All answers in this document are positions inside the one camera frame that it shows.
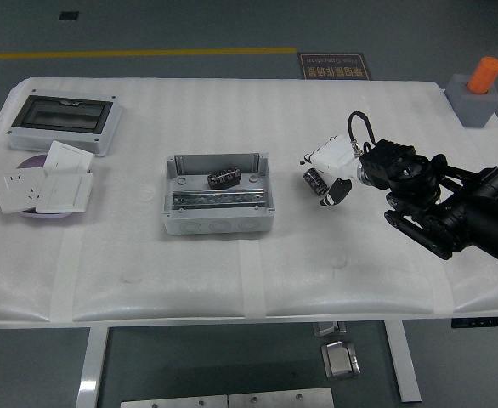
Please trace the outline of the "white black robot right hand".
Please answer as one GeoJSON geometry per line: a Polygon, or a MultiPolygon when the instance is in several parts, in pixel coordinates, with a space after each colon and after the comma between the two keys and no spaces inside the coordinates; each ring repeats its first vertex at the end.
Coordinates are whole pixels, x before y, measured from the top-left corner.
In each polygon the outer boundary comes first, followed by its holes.
{"type": "Polygon", "coordinates": [[[351,192],[356,176],[356,157],[347,136],[338,135],[304,156],[302,164],[310,168],[303,179],[320,198],[322,207],[341,203],[351,192]]]}

